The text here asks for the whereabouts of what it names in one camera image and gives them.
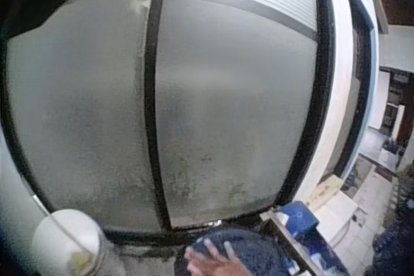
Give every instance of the white tile floor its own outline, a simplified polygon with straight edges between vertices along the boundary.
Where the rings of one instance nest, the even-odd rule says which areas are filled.
[[[353,198],[364,211],[365,221],[360,226],[351,220],[345,237],[334,247],[348,272],[354,276],[362,276],[365,268],[372,263],[373,238],[375,234],[384,231],[382,221],[392,192],[392,183],[375,173],[374,169],[375,166]],[[345,227],[338,235],[343,236],[346,229]]]

